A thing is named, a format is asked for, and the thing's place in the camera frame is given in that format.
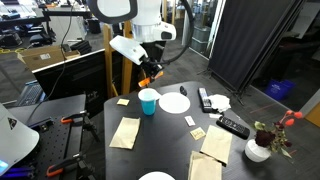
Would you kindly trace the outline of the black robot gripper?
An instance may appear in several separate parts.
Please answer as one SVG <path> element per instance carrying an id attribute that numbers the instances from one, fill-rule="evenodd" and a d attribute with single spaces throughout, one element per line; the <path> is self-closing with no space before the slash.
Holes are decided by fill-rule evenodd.
<path id="1" fill-rule="evenodd" d="M 140 66 L 146 73 L 146 81 L 148 83 L 152 83 L 155 79 L 164 75 L 163 67 L 145 56 L 141 58 Z"/>

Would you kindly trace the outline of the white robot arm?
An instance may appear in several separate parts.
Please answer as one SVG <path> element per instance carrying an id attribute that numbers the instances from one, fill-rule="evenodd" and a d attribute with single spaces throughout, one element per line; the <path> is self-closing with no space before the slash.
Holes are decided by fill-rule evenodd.
<path id="1" fill-rule="evenodd" d="M 187 0 L 181 0 L 194 31 L 194 18 Z M 132 38 L 115 36 L 109 44 L 111 47 L 139 65 L 146 78 L 139 82 L 145 87 L 163 75 L 163 64 L 177 60 L 189 47 L 192 35 L 182 51 L 173 58 L 161 59 L 163 43 L 176 39 L 174 25 L 164 22 L 160 13 L 161 0 L 87 0 L 91 13 L 101 22 L 117 24 L 125 21 L 131 23 Z"/>

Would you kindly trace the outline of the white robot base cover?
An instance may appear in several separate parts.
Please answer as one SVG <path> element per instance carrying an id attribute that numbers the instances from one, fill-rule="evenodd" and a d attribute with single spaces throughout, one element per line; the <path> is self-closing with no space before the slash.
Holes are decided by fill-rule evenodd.
<path id="1" fill-rule="evenodd" d="M 0 175 L 25 158 L 38 144 L 40 135 L 0 104 Z"/>

